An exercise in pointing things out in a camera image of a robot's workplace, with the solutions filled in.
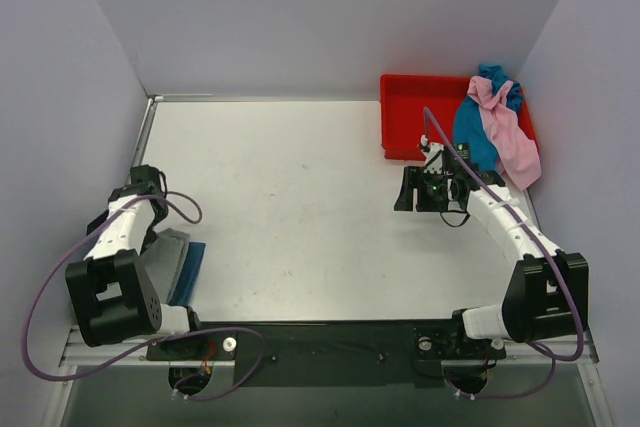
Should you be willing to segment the grey t shirt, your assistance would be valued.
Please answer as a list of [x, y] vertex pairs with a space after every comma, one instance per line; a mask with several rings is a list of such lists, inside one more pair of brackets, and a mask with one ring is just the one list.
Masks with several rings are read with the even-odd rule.
[[141, 255], [153, 287], [164, 304], [182, 306], [184, 294], [178, 286], [191, 237], [175, 229], [165, 229]]

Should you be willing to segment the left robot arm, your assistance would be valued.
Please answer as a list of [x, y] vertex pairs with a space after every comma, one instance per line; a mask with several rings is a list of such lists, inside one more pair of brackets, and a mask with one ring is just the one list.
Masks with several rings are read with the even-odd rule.
[[95, 245], [66, 267], [65, 281], [88, 346], [159, 336], [170, 337], [170, 347], [184, 359], [205, 349], [194, 310], [162, 301], [142, 259], [157, 240], [156, 225], [168, 216], [167, 196], [162, 171], [133, 167], [129, 183], [112, 191], [107, 210], [87, 227]]

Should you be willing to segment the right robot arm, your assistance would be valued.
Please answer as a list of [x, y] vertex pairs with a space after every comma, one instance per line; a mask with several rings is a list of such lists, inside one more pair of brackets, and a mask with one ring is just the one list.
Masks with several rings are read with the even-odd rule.
[[501, 303], [466, 309], [461, 322], [447, 330], [450, 351], [469, 356], [484, 339], [582, 339], [588, 317], [586, 259], [550, 241], [519, 207], [504, 179], [472, 163], [467, 145], [448, 147], [423, 139], [420, 150], [425, 163], [404, 169], [395, 210], [445, 215], [456, 205], [514, 265]]

